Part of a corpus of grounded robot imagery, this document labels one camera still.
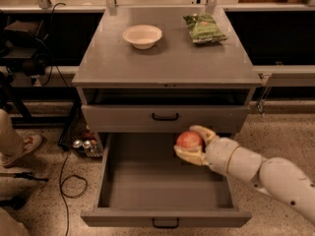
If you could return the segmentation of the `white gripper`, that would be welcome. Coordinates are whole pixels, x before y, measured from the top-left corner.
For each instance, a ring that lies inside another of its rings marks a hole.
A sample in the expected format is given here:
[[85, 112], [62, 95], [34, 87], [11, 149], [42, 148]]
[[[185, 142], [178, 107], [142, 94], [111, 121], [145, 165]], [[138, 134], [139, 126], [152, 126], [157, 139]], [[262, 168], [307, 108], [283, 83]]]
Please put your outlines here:
[[176, 155], [194, 165], [204, 166], [208, 164], [212, 171], [226, 175], [231, 156], [239, 147], [238, 142], [229, 138], [219, 138], [213, 130], [200, 125], [193, 125], [189, 130], [201, 136], [206, 145], [206, 153], [202, 151], [201, 146], [189, 148], [175, 146]]

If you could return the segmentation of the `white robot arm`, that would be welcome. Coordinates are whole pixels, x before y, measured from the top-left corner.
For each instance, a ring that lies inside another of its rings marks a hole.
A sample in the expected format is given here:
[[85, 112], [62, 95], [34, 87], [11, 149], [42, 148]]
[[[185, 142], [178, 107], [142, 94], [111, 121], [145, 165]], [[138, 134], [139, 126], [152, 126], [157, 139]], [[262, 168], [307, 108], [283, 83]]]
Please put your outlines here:
[[290, 160], [264, 157], [199, 125], [180, 134], [174, 150], [184, 161], [242, 181], [315, 224], [315, 184]]

